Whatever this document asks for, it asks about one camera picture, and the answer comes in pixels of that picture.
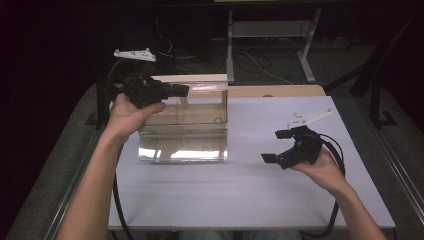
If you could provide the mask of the clear acrylic storage box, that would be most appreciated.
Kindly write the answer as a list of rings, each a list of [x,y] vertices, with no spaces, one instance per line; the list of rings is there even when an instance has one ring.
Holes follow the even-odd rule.
[[[219,162],[227,159],[228,80],[225,74],[160,76],[189,87],[171,97],[140,133],[139,160],[147,163]]]

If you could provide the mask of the white metal stand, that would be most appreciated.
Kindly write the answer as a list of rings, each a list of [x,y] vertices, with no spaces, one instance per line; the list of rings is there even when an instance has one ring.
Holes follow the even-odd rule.
[[[259,21],[235,21],[234,12],[228,12],[227,24],[227,56],[226,73],[229,83],[235,81],[233,40],[238,38],[294,38],[302,37],[304,46],[297,52],[297,58],[303,74],[308,83],[315,83],[316,79],[308,62],[308,53],[314,38],[322,9],[314,10],[313,17],[307,20],[259,20]]]

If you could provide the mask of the person's left hand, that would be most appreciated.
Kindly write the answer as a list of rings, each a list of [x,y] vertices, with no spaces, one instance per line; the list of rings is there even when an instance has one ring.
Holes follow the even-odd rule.
[[[131,134],[141,130],[151,116],[162,112],[165,107],[166,104],[160,102],[138,109],[125,94],[118,94],[110,112],[105,134],[123,143]]]

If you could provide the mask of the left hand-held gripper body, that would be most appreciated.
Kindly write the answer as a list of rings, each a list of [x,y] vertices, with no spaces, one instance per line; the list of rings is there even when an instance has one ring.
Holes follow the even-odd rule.
[[[157,81],[152,78],[152,74],[155,72],[154,63],[157,58],[149,48],[131,51],[120,51],[116,49],[114,56],[120,60],[126,59],[143,62],[141,66],[135,67],[122,80],[122,84],[119,86],[119,90],[130,99],[130,102],[134,106],[143,108],[153,103],[161,102],[161,99],[155,98],[155,91],[157,90],[155,84]]]

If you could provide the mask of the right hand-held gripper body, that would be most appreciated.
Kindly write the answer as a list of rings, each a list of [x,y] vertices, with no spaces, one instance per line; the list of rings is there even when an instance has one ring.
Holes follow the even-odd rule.
[[[282,169],[291,168],[299,163],[308,161],[314,164],[322,148],[323,140],[318,133],[311,130],[308,124],[329,116],[332,109],[311,113],[293,113],[287,123],[287,129],[293,133],[294,145],[279,155],[279,165]]]

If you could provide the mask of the person's right hand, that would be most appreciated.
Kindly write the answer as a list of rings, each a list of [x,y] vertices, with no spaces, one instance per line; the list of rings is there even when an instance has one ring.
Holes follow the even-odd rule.
[[[346,185],[346,180],[338,168],[331,153],[322,148],[317,161],[314,164],[307,162],[299,163],[293,170],[302,172],[310,177],[317,185],[327,190],[331,195],[336,196]]]

